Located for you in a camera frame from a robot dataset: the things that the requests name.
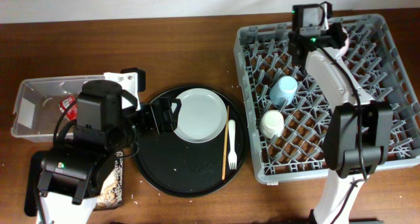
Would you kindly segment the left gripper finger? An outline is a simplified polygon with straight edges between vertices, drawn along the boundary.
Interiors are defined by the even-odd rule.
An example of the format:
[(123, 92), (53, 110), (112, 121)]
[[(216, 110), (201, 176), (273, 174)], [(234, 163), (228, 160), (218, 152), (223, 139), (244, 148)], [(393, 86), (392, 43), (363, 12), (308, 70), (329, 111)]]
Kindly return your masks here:
[(157, 117), (157, 129), (160, 133), (172, 132), (178, 127), (178, 114), (162, 112)]
[(176, 98), (163, 97), (159, 99), (161, 108), (165, 111), (171, 111), (173, 114), (178, 114), (182, 106), (181, 100)]

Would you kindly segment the grey round plate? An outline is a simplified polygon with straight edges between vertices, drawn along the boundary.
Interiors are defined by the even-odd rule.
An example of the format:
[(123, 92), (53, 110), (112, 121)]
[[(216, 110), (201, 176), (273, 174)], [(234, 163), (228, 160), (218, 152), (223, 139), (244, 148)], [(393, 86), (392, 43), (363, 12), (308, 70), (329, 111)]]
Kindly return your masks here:
[(227, 109), (214, 91), (204, 88), (187, 89), (176, 96), (181, 107), (175, 134), (189, 143), (205, 143), (224, 129)]

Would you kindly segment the wooden chopstick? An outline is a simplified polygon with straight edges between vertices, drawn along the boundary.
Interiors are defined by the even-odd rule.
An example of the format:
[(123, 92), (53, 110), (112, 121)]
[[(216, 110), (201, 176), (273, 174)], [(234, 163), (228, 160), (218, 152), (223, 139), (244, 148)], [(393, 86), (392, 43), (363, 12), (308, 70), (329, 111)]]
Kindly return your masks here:
[(223, 157), (222, 157), (222, 176), (221, 176), (222, 181), (224, 181), (226, 177), (229, 110), (230, 110), (230, 107), (227, 106), (226, 107), (226, 123), (225, 123), (225, 128), (224, 128)]

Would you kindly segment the white plastic fork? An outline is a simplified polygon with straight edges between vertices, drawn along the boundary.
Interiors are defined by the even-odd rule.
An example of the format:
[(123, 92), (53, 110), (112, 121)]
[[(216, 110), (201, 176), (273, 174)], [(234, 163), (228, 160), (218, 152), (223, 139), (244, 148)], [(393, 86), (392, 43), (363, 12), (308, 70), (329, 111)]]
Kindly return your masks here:
[(235, 142), (236, 142), (236, 122), (234, 120), (228, 121), (228, 138), (230, 151), (228, 154), (228, 165), (230, 170), (235, 170), (237, 168), (237, 154), (235, 151)]

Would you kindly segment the red snack wrapper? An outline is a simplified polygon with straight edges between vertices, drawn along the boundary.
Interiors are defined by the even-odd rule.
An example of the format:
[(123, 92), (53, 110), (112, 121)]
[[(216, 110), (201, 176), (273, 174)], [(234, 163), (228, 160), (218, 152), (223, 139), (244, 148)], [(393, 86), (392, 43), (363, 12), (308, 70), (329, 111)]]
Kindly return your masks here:
[[(64, 112), (70, 105), (75, 101), (75, 97), (73, 95), (65, 98), (63, 101), (59, 102), (60, 111)], [(64, 116), (67, 120), (76, 120), (77, 119), (77, 105), (74, 104)]]

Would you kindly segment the light blue cup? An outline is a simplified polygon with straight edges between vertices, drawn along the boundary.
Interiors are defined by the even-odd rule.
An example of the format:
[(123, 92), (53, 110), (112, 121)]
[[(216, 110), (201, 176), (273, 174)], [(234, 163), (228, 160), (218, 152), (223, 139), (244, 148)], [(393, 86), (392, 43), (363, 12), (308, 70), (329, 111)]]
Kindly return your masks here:
[(291, 76), (281, 77), (270, 90), (270, 100), (277, 106), (291, 104), (297, 92), (297, 81)]

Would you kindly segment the food scraps with rice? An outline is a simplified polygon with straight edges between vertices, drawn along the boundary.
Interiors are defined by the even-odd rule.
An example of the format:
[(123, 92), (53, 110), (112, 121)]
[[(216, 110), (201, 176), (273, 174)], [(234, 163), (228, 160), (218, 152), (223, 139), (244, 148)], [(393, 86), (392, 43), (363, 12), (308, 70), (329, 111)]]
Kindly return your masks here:
[(104, 181), (95, 211), (116, 209), (122, 205), (123, 191), (123, 156), (122, 151), (116, 152), (118, 159), (114, 161), (114, 169)]

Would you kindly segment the cream paper cup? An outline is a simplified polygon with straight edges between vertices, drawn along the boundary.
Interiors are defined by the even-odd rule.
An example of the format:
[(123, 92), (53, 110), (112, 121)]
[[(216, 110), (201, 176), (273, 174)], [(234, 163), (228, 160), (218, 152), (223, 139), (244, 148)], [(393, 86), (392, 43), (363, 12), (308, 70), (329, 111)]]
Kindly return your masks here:
[(279, 137), (284, 130), (284, 117), (277, 110), (268, 110), (261, 118), (259, 129), (267, 139)]

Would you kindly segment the pink bowl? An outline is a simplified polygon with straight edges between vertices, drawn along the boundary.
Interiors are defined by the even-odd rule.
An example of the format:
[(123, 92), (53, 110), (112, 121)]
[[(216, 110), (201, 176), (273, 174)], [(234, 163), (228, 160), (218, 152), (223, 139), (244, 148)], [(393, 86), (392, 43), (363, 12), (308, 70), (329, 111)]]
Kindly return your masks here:
[(339, 54), (338, 54), (339, 57), (342, 57), (347, 53), (349, 45), (350, 45), (350, 40), (348, 38), (348, 32), (344, 28), (342, 28), (342, 32), (345, 36), (345, 40), (344, 40), (344, 45), (339, 49)]

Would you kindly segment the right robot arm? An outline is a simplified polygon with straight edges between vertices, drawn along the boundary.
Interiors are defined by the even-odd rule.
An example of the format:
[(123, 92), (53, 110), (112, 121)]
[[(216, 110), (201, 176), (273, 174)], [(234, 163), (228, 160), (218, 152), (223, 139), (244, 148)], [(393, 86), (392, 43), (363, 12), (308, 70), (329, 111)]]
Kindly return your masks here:
[(341, 24), (293, 26), (293, 60), (315, 79), (332, 111), (322, 142), (328, 175), (312, 223), (348, 223), (354, 201), (377, 166), (387, 160), (392, 108), (375, 100), (343, 61), (349, 47)]

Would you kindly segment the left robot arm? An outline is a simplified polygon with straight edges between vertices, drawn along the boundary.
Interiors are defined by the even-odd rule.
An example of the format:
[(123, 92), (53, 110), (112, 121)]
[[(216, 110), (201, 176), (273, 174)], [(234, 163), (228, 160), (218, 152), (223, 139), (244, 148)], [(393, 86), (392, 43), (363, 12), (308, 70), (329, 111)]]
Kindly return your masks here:
[(77, 118), (54, 129), (33, 192), (38, 223), (86, 223), (117, 153), (139, 150), (141, 133), (177, 128), (181, 101), (162, 98), (138, 109), (138, 100), (114, 81), (87, 82), (75, 101)]

